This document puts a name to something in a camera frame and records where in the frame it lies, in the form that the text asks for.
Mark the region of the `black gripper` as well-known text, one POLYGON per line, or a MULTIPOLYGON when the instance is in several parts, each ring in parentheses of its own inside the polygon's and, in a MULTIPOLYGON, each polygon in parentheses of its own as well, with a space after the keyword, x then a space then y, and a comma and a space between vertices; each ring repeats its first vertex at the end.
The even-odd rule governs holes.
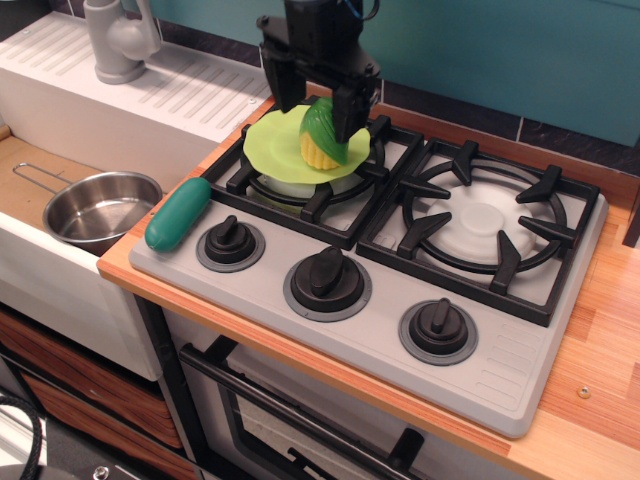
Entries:
POLYGON ((380 68, 360 35, 379 8, 378 1, 370 7, 363 1, 286 1, 282 17, 258 17, 262 66, 277 108, 292 110, 311 81, 333 91, 337 143, 364 128, 377 101, 380 68))

